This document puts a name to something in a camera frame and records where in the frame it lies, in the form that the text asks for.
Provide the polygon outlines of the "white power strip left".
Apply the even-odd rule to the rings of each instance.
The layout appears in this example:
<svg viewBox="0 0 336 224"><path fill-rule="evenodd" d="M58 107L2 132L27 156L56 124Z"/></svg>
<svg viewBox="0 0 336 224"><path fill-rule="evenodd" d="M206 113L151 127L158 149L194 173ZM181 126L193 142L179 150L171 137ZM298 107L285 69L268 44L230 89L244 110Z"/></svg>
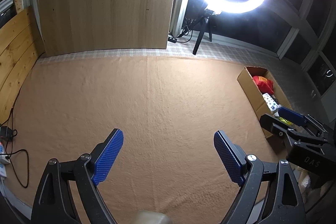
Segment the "white power strip left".
<svg viewBox="0 0 336 224"><path fill-rule="evenodd" d="M7 178L6 165L10 164L10 161L6 158L7 154L2 143L0 143L0 176L1 178Z"/></svg>

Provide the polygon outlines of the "pine wood headboard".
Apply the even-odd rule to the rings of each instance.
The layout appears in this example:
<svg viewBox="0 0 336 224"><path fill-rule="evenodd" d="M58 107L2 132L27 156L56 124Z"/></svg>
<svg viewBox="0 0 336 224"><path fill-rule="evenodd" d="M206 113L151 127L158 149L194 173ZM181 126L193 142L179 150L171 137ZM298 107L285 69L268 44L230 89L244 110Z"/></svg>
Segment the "pine wood headboard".
<svg viewBox="0 0 336 224"><path fill-rule="evenodd" d="M33 9L28 7L1 28L1 123L10 111L19 91L38 57L45 51Z"/></svg>

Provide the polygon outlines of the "white floral packet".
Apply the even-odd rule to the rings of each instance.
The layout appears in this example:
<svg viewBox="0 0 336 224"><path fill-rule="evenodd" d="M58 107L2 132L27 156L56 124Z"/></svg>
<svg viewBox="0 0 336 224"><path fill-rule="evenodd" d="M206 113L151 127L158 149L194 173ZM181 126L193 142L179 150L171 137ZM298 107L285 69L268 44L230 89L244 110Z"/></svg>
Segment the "white floral packet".
<svg viewBox="0 0 336 224"><path fill-rule="evenodd" d="M281 107L281 105L279 105L276 102L275 98L272 95L268 93L264 93L262 97L264 98L264 101L266 105L268 106L269 110L271 111L271 113L278 112L278 109Z"/></svg>

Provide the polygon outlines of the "red snack bag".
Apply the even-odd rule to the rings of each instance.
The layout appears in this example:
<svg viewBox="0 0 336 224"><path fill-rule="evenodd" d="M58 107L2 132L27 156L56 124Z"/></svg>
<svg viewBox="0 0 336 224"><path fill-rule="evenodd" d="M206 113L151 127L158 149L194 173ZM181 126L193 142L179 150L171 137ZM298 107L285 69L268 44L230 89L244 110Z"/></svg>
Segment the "red snack bag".
<svg viewBox="0 0 336 224"><path fill-rule="evenodd" d="M252 80L262 94L268 93L270 96L274 94L272 80L269 80L262 76L253 76Z"/></svg>

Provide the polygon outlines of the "cardboard box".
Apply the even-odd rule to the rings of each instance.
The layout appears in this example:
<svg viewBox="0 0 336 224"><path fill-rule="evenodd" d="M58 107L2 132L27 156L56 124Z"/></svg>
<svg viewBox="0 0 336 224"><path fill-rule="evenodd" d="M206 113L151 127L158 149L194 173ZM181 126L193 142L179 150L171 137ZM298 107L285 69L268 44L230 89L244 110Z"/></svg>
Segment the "cardboard box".
<svg viewBox="0 0 336 224"><path fill-rule="evenodd" d="M263 114L272 113L266 105L262 92L260 92L259 88L253 81L254 76L261 76L268 80L271 80L273 82L273 91L277 102L285 108L288 108L290 110L293 109L282 88L277 83L270 71L262 67L246 66L238 75L237 81L243 89L246 97L248 98L258 119L260 119Z"/></svg>

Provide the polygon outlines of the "black power strip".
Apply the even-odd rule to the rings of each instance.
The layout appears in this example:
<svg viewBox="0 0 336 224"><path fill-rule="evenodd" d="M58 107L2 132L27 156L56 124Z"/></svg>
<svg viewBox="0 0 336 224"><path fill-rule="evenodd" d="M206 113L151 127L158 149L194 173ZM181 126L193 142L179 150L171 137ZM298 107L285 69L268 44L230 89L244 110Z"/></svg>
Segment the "black power strip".
<svg viewBox="0 0 336 224"><path fill-rule="evenodd" d="M172 42L172 43L176 43L177 42L176 38L168 37L167 39L168 39L169 42Z"/></svg>

